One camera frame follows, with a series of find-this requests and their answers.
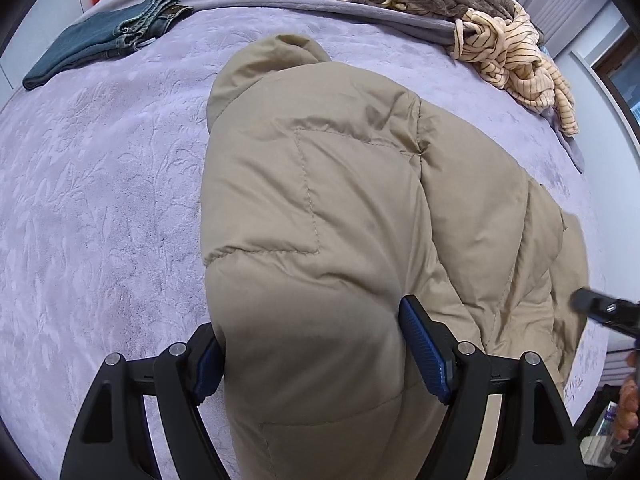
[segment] finger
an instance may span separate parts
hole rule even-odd
[[[616,414],[615,425],[623,430],[634,430],[638,427],[638,416],[634,412],[619,412]]]
[[[624,428],[620,428],[619,425],[613,425],[613,436],[618,440],[628,440],[629,438],[629,430],[625,430]]]
[[[638,386],[633,377],[629,377],[620,388],[619,407],[628,412],[638,411]]]

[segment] down jacket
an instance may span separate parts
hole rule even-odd
[[[415,479],[444,407],[405,350],[405,294],[488,354],[539,353],[562,389],[580,227],[481,131],[296,35],[229,60],[207,126],[202,257],[244,480]]]

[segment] bed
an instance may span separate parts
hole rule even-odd
[[[140,1],[104,0],[90,12]],[[105,355],[156,355],[209,320],[198,246],[206,99],[230,56],[268,34],[306,34],[332,59],[388,76],[484,131],[578,216],[591,285],[603,288],[588,184],[554,131],[421,39],[419,25],[300,0],[183,2],[198,12],[158,41],[20,89],[0,113],[0,416],[43,480],[59,475]],[[565,388],[574,421],[606,343],[589,323]],[[153,399],[147,408],[163,478],[176,478]],[[221,391],[200,413],[239,478]]]

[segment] blue gripper pad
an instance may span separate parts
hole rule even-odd
[[[213,395],[225,373],[225,355],[214,338],[198,361],[198,379],[193,389],[196,403]]]
[[[400,301],[398,321],[427,390],[438,397],[440,402],[448,404],[451,390],[447,385],[446,364],[406,298]]]

